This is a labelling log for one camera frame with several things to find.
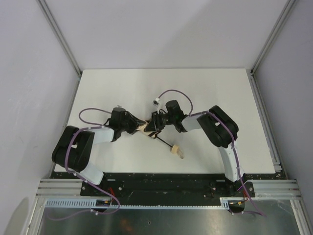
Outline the beige folding umbrella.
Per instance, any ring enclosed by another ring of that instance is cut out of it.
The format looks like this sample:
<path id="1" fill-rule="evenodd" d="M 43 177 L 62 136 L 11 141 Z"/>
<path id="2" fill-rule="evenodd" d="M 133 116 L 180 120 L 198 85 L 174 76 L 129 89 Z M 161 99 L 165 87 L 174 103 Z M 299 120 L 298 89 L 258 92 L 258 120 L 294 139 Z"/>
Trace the beige folding umbrella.
<path id="1" fill-rule="evenodd" d="M 146 128 L 148 127 L 150 122 L 151 120 L 144 121 L 144 124 L 139 125 L 136 130 L 151 139 L 157 139 L 161 141 L 162 143 L 166 144 L 168 147 L 170 147 L 172 154 L 178 155 L 181 159 L 184 159 L 184 153 L 182 152 L 181 148 L 177 144 L 169 144 L 168 142 L 166 142 L 165 140 L 163 140 L 162 138 L 158 136 L 161 133 L 160 130 L 155 129 L 153 131 L 146 131 Z"/>

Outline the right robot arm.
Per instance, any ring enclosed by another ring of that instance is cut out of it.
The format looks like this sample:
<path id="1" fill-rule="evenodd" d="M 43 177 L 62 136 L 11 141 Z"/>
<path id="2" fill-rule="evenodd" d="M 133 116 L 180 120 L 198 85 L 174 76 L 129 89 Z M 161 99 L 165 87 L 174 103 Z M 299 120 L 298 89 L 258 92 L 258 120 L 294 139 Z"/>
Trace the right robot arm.
<path id="1" fill-rule="evenodd" d="M 239 127 L 219 106 L 189 116 L 184 114 L 176 100 L 171 100 L 166 103 L 166 109 L 166 113 L 153 112 L 143 132 L 151 137 L 169 125 L 174 126 L 179 133 L 202 129 L 210 142 L 219 149 L 226 179 L 237 183 L 242 178 L 238 156 L 233 152 Z"/>

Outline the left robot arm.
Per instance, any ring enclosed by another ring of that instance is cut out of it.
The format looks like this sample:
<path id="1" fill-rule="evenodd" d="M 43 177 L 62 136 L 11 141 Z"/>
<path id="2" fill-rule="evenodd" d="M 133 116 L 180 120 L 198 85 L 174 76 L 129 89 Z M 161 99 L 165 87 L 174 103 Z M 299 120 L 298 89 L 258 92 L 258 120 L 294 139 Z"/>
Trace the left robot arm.
<path id="1" fill-rule="evenodd" d="M 82 119 L 81 114 L 87 111 L 83 109 L 79 113 L 79 119 L 90 124 L 91 127 L 78 128 L 67 126 L 63 131 L 56 147 L 52 152 L 52 161 L 65 168 L 67 172 L 80 176 L 84 181 L 99 185 L 104 173 L 90 161 L 92 148 L 100 143 L 114 142 L 121 137 L 123 132 L 134 134 L 146 121 L 133 116 L 124 108 L 115 107 L 111 112 L 102 112 L 111 116 L 105 123 L 91 123 Z"/>

